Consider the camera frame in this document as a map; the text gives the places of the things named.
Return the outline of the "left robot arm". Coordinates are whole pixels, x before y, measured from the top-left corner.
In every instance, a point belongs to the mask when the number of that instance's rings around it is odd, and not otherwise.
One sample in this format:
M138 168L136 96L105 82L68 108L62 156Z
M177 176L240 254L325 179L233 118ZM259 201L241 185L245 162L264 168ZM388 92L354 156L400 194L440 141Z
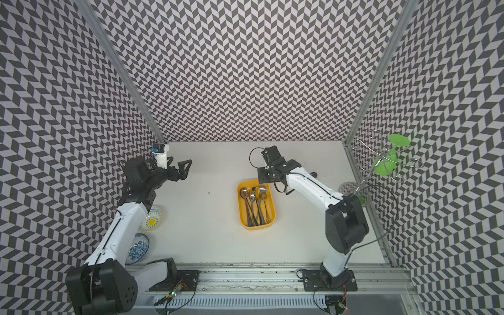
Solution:
M177 167L159 167L142 156L125 163L125 183L112 224L84 264L71 268L66 275L76 314L128 312L138 296L151 287L162 282L174 284L177 267L172 258L150 262L134 273L125 265L138 228L153 206L156 190L166 181L185 180L191 165L192 160L186 160Z

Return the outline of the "copper long spoon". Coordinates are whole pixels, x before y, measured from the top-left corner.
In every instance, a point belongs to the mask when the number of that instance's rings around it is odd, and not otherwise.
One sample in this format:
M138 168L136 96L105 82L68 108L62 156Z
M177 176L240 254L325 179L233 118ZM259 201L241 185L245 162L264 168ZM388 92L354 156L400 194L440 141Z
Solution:
M245 212L246 212L246 215L247 215L248 227L252 227L253 226L253 220L252 220L252 217L251 217L251 214L250 214L250 210L249 210L249 203L247 201L247 199L248 199L248 190L246 188L241 188L240 189L240 197L245 202Z

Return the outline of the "yellow plastic storage box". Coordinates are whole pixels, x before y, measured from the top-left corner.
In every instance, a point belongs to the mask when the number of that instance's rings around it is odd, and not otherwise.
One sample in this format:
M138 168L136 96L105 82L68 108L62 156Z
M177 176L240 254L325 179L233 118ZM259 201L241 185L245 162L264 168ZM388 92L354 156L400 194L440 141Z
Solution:
M237 187L238 213L241 225L248 230L270 227L276 210L269 184L258 179L242 181Z

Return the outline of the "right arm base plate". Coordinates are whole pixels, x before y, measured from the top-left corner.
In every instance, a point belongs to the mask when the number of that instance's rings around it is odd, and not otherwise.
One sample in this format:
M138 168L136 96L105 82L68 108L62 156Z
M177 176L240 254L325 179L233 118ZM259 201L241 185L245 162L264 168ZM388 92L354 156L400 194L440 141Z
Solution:
M344 270L338 276L331 276L321 270L300 269L296 272L302 281L306 292L315 291L358 291L356 279L352 270Z

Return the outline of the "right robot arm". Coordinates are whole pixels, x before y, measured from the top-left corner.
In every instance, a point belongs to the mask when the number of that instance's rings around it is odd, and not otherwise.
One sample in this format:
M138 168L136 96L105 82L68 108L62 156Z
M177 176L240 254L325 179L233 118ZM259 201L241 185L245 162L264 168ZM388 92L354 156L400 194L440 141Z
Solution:
M295 161L287 161L271 146L262 149L266 165L257 169L261 184L282 183L312 202L324 214L325 237L329 243L328 255L323 260L321 272L337 278L348 270L350 254L369 233L360 199L344 195L324 185Z

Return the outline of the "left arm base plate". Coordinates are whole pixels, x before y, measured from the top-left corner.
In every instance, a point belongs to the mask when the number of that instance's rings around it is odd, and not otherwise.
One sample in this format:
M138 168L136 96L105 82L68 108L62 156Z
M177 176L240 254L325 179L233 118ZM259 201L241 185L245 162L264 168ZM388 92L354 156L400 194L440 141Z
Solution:
M155 284L148 292L173 291L179 284L182 285L182 291L194 292L198 286L199 275L199 270L179 270L176 276Z

